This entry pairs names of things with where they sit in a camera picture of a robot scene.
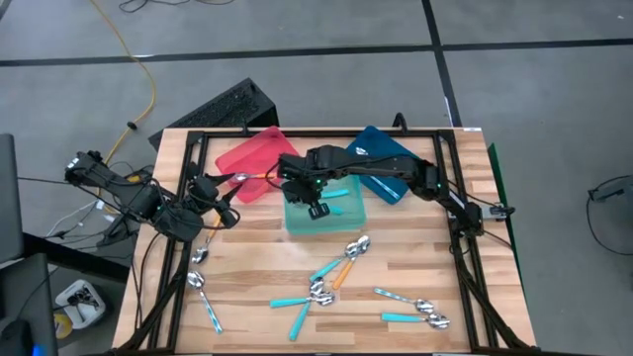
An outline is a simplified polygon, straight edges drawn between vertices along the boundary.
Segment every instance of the pink tray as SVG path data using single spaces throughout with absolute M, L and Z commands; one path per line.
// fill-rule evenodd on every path
M 253 138 L 242 143 L 216 159 L 216 165 L 222 174 L 229 173 L 266 173 L 270 167 L 277 163 L 281 153 L 298 154 L 286 137 L 277 127 L 270 127 Z M 281 179 L 271 179 L 279 184 Z M 231 187 L 237 184 L 228 182 Z M 272 188 L 265 179 L 249 179 L 244 183 L 237 198 L 243 203 L 250 203 Z

